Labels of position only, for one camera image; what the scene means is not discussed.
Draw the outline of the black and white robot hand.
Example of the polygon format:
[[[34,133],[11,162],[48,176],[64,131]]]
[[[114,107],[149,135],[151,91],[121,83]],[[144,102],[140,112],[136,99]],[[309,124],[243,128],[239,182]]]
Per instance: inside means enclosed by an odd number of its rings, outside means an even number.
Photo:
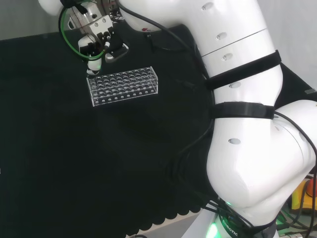
[[[78,28],[84,35],[77,50],[86,58],[87,74],[99,74],[102,62],[112,63],[128,53],[129,47],[115,32],[109,15],[102,15],[94,2],[81,4],[87,12],[82,14],[76,7],[69,11],[68,27]]]

